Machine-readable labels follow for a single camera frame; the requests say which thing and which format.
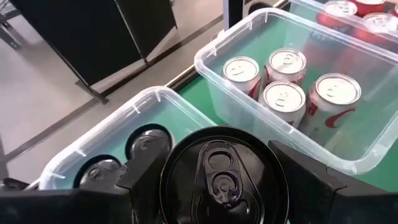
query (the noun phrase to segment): transparent storage box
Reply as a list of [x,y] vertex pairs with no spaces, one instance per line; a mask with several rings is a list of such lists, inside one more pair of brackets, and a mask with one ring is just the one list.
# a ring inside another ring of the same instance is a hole
[[[314,44],[313,35],[326,43]],[[253,58],[264,74],[271,52],[282,47],[300,50],[307,58],[304,92],[330,72],[352,76],[361,85],[362,99],[355,113],[325,147],[221,77],[224,63],[236,56]],[[349,175],[374,168],[398,137],[397,62],[397,55],[388,50],[274,8],[247,16],[195,56],[195,68],[207,80],[215,112],[226,124],[265,142],[279,140]]]
[[[363,18],[358,16],[338,16],[337,14],[326,13],[326,5],[324,3],[327,3],[327,0],[289,0],[289,2],[289,12],[292,14],[319,23],[320,25],[326,25],[327,27],[333,27],[331,25],[339,21],[345,26],[343,25],[344,28],[340,27],[338,29],[343,30],[346,35],[398,53],[398,27],[395,26],[398,23],[398,18],[392,14],[389,14],[385,18],[387,26],[376,26],[374,24],[376,21],[365,22]],[[393,8],[393,3],[385,2],[386,13]]]
[[114,156],[125,163],[128,137],[145,124],[165,127],[174,144],[197,129],[215,125],[171,89],[163,86],[147,88],[59,152],[45,166],[39,189],[73,188],[80,167],[101,154]]

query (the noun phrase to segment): black metal frame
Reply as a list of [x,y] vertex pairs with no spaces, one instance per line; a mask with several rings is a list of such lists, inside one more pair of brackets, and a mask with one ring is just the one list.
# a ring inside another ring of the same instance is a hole
[[8,20],[19,15],[20,13],[17,9],[10,10],[5,14],[0,14],[0,39],[5,41],[14,50],[19,49],[21,45],[6,30],[12,29]]

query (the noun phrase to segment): can lid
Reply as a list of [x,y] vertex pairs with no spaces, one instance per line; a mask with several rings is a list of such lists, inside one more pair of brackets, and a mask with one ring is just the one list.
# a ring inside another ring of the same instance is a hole
[[305,68],[307,59],[298,50],[282,48],[271,53],[269,64],[280,73],[295,74]]
[[362,4],[379,5],[383,4],[386,0],[356,0],[356,1]]
[[297,111],[305,103],[304,91],[298,85],[287,81],[276,81],[267,85],[263,97],[273,110],[285,113]]
[[398,30],[398,18],[391,14],[375,12],[363,17],[364,25],[372,32],[389,32]]
[[165,223],[286,223],[289,192],[275,154],[230,127],[201,129],[180,141],[160,175]]
[[328,1],[325,11],[334,16],[352,16],[358,12],[358,7],[350,1]]
[[229,59],[223,68],[223,74],[234,82],[247,82],[259,74],[258,63],[249,57],[234,57]]
[[120,161],[111,155],[103,154],[95,156],[85,162],[79,169],[73,181],[73,187],[76,188],[87,182],[103,179],[120,166]]
[[315,86],[324,100],[336,105],[349,105],[361,97],[361,87],[358,82],[340,73],[322,75]]

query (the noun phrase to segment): white can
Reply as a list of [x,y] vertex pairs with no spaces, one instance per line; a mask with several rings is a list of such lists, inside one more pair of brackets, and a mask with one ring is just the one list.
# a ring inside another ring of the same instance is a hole
[[236,88],[257,100],[261,87],[259,64],[249,57],[234,57],[223,67],[223,78]]
[[307,73],[307,59],[299,50],[282,48],[271,53],[264,68],[268,83],[289,81],[301,85]]
[[310,88],[307,111],[298,129],[321,146],[355,111],[361,87],[353,78],[340,73],[322,75]]
[[267,85],[259,103],[297,128],[305,113],[305,94],[296,84],[276,81]]

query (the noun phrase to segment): green surface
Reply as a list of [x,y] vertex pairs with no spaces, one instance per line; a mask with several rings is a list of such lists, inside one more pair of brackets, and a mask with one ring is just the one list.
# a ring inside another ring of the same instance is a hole
[[[260,28],[259,31],[249,34],[249,38],[240,40],[237,44],[234,44],[233,48],[231,48],[232,50],[227,50],[218,55],[216,59],[208,63],[208,67],[220,75],[223,64],[231,57],[248,56],[256,60],[259,65],[263,65],[275,49],[293,47],[302,50],[304,48],[305,41],[309,35],[308,30],[303,30],[296,25],[292,26],[289,22],[273,22],[273,26],[269,26],[266,29]],[[309,86],[320,75],[330,72],[329,69],[319,69],[308,65],[307,77],[302,86],[303,89],[307,91]],[[209,85],[212,84],[200,77],[182,89],[179,94],[215,123],[226,124],[223,118],[220,118],[215,112],[213,102],[220,99],[215,100],[211,98],[214,95],[211,94]],[[392,82],[390,85],[386,85],[384,90],[379,91],[379,98],[362,102],[354,116],[344,125],[344,128],[340,128],[339,134],[333,140],[334,145],[331,147],[340,149],[341,146],[345,146],[345,152],[350,152],[349,150],[355,147],[357,151],[348,154],[348,158],[345,159],[350,159],[350,156],[351,159],[359,159],[397,110],[396,105],[390,106],[391,101],[394,101],[394,98],[397,96],[396,94],[391,94],[392,91],[393,93],[397,93],[398,88],[396,86],[397,83]],[[391,172],[398,167],[396,160],[398,160],[398,147],[394,145],[376,168],[367,174],[355,177],[381,189],[398,192],[398,180],[391,178]]]
[[[121,163],[125,163],[127,158],[124,152],[128,137],[134,130],[145,124],[160,124],[165,127],[170,131],[174,144],[198,129],[211,126],[210,123],[204,123],[203,120],[192,120],[186,114],[184,105],[177,106],[163,98],[161,102],[157,102],[148,110],[142,110],[140,114],[133,113],[128,118],[124,118],[121,123],[113,127],[112,131],[106,132],[103,136],[97,136],[98,139],[91,141],[91,144],[87,144],[89,148],[83,151],[92,152],[87,155],[89,158],[99,154],[109,154],[118,158]],[[60,174],[64,175],[65,178],[56,179],[56,187],[58,189],[71,189],[76,173],[87,160],[83,157],[76,159],[75,163],[65,173]]]

